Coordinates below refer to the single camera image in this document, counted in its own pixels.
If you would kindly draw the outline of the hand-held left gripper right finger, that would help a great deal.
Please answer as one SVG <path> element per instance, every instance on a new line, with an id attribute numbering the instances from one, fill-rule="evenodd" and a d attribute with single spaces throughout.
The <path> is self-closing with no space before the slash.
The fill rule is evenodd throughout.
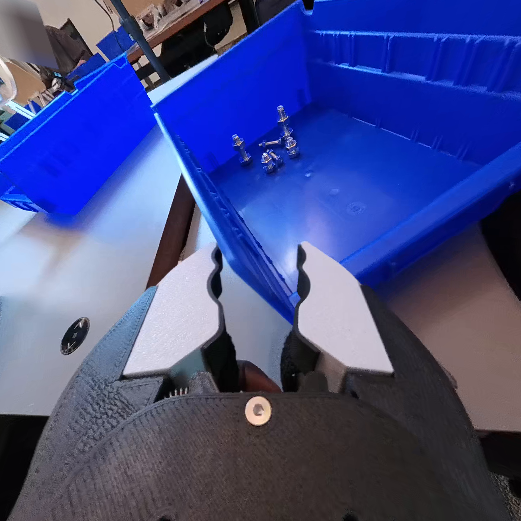
<path id="1" fill-rule="evenodd" d="M 293 326 L 281 356 L 285 392 L 344 393 L 352 375 L 394 377 L 358 280 L 309 242 L 297 248 Z"/>

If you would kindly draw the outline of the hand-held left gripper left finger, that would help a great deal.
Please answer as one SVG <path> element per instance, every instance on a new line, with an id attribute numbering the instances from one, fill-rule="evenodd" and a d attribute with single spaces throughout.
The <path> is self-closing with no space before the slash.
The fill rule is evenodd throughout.
<path id="1" fill-rule="evenodd" d="M 210 388 L 238 391 L 236 350 L 225 327 L 216 244 L 199 249 L 155 287 L 126 366 L 124 379 L 165 377 L 170 391 L 190 391 L 197 373 Z"/>

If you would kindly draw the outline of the blue plastic box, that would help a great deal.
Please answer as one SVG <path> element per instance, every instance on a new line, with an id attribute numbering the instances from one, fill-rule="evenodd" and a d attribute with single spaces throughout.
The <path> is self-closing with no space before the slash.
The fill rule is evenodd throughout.
<path id="1" fill-rule="evenodd" d="M 279 105 L 300 154 L 265 173 Z M 296 2 L 153 111 L 228 264 L 292 321 L 298 244 L 374 287 L 520 189 L 520 1 Z"/>

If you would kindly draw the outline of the cluster of assembled silver bolts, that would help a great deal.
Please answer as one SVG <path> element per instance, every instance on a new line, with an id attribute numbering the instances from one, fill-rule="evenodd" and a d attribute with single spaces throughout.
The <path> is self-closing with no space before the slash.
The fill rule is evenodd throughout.
<path id="1" fill-rule="evenodd" d="M 289 116 L 284 106 L 279 105 L 277 113 L 278 125 L 281 128 L 280 137 L 272 141 L 264 140 L 258 145 L 262 149 L 261 165 L 265 173 L 272 173 L 284 164 L 283 157 L 270 147 L 283 148 L 289 159 L 297 158 L 300 154 L 297 141 L 293 135 L 293 129 L 290 127 Z M 240 165 L 243 167 L 251 165 L 252 157 L 245 148 L 244 140 L 238 134 L 233 134 L 231 140 L 232 146 L 238 154 Z"/>

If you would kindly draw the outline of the blue plastic bin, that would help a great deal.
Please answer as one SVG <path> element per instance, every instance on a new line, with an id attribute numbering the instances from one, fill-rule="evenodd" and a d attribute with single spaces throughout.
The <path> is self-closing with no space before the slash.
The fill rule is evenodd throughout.
<path id="1" fill-rule="evenodd" d="M 134 45 L 134 39 L 123 26 L 111 31 L 96 46 L 110 61 L 128 51 Z"/>
<path id="2" fill-rule="evenodd" d="M 75 82 L 1 144 L 1 201 L 73 216 L 156 124 L 125 54 Z"/>

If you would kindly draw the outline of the wooden office desk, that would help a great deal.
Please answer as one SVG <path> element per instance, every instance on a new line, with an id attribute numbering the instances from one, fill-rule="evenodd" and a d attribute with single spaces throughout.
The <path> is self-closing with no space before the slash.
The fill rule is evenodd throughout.
<path id="1" fill-rule="evenodd" d="M 174 5 L 170 1 L 170 10 L 165 4 L 150 4 L 135 16 L 139 28 L 142 30 L 147 43 L 155 48 L 164 41 L 182 31 L 212 9 L 230 1 L 178 1 Z"/>

